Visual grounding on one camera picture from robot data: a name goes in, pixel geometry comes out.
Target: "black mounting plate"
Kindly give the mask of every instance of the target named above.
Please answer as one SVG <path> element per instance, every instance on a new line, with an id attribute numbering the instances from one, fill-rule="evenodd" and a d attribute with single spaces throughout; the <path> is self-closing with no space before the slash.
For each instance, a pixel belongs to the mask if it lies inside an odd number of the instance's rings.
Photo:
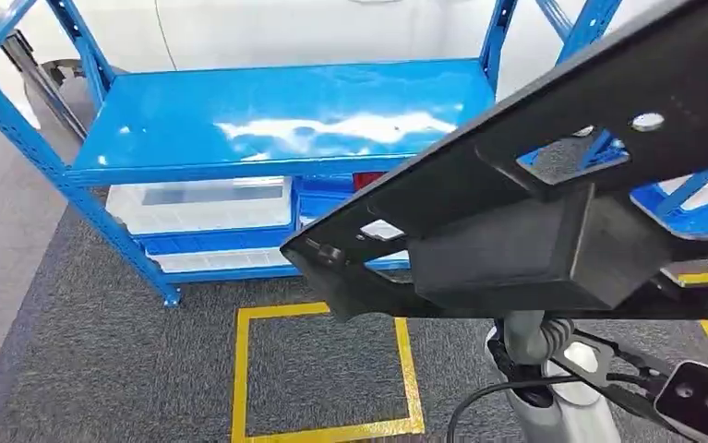
<path id="1" fill-rule="evenodd" d="M 655 130 L 634 117 L 660 114 Z M 630 157 L 549 184 L 516 159 L 580 128 Z M 708 0 L 664 2 L 308 225 L 283 254 L 339 317 L 708 318 L 708 287 L 666 265 L 708 257 L 673 235 L 632 188 L 708 169 Z M 362 227 L 383 220 L 389 240 Z M 412 281 L 367 261 L 408 250 Z"/>

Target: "gray carpet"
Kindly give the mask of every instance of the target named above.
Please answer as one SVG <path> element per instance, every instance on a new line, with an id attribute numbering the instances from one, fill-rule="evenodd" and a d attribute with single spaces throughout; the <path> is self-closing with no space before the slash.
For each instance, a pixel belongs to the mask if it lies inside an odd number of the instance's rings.
<path id="1" fill-rule="evenodd" d="M 229 438 L 234 316 L 240 306 L 314 301 L 300 279 L 199 284 L 183 307 L 158 296 L 73 210 L 61 220 L 0 354 L 0 442 L 214 441 Z M 409 320 L 425 426 L 443 433 L 466 393 L 496 382 L 488 320 Z M 585 322 L 678 362 L 708 362 L 695 322 Z M 393 322 L 374 315 L 254 320 L 249 436 L 404 418 Z M 500 395 L 460 435 L 522 439 Z M 668 433 L 615 410 L 625 441 Z"/>

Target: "clear plastic box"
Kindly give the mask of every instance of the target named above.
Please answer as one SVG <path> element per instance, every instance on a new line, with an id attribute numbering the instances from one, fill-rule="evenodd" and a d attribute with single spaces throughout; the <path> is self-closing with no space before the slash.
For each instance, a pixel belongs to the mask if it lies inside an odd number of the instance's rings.
<path id="1" fill-rule="evenodd" d="M 132 234 L 283 226 L 292 221 L 291 177 L 111 186 L 106 210 Z"/>

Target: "red object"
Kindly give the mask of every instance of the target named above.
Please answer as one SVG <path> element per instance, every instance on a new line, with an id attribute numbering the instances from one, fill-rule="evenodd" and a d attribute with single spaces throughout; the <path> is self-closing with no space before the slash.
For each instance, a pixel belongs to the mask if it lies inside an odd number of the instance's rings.
<path id="1" fill-rule="evenodd" d="M 357 191 L 378 180 L 385 173 L 355 173 L 354 174 L 354 189 Z"/>

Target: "silver metal pole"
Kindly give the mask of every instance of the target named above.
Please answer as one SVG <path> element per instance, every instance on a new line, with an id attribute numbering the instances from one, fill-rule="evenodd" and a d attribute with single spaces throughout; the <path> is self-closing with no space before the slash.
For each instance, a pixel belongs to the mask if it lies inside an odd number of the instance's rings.
<path id="1" fill-rule="evenodd" d="M 87 137 L 87 129 L 71 111 L 60 94 L 60 89 L 47 72 L 32 56 L 32 48 L 18 30 L 12 32 L 0 46 L 11 63 L 19 70 L 28 88 L 32 89 L 46 103 L 57 122 L 82 145 Z"/>

